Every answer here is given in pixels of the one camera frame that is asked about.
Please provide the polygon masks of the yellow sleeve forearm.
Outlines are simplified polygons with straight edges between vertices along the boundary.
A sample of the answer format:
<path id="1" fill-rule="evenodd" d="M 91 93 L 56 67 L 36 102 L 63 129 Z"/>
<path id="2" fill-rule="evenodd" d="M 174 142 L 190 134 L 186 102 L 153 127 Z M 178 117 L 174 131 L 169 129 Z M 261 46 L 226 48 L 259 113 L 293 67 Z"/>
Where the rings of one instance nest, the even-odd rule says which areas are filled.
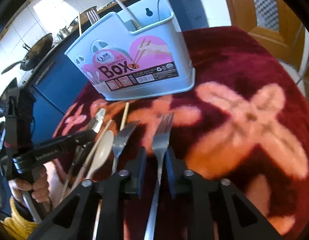
<path id="1" fill-rule="evenodd" d="M 1 220 L 3 228 L 13 239 L 27 239 L 31 233 L 38 227 L 38 224 L 27 220 L 29 212 L 21 206 L 13 197 L 10 198 L 11 217 Z"/>

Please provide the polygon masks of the person's left hand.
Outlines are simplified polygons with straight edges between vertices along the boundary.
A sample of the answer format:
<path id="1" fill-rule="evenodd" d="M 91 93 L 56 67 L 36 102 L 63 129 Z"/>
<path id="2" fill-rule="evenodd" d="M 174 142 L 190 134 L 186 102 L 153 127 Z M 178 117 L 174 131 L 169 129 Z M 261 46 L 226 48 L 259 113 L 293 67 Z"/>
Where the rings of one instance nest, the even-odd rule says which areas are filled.
<path id="1" fill-rule="evenodd" d="M 38 203 L 47 202 L 49 200 L 50 191 L 48 175 L 46 173 L 46 168 L 43 165 L 40 167 L 40 177 L 33 184 L 30 184 L 25 180 L 16 178 L 9 181 L 9 187 L 14 199 L 23 206 L 26 205 L 23 200 L 21 191 L 33 190 L 32 197 Z"/>

